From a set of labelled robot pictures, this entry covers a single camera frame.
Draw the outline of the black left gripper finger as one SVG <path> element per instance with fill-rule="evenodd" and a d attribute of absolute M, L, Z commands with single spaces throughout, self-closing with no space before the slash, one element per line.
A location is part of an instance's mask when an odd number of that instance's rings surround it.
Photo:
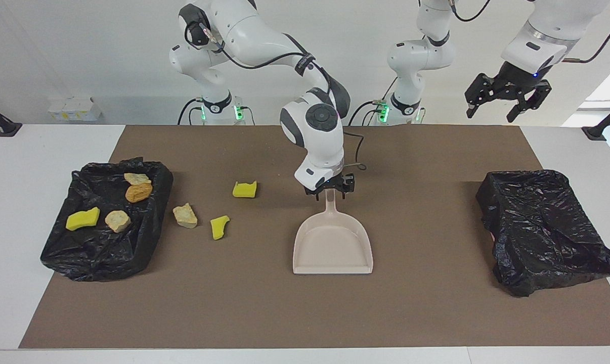
<path fill-rule="evenodd" d="M 506 86 L 506 96 L 511 97 L 517 104 L 511 108 L 506 116 L 508 123 L 513 123 L 518 115 L 527 110 L 538 109 L 551 92 L 552 87 L 548 80 L 541 80 L 535 86 Z"/>
<path fill-rule="evenodd" d="M 480 73 L 470 84 L 464 93 L 468 108 L 467 118 L 473 118 L 478 108 L 493 100 L 493 78 Z"/>

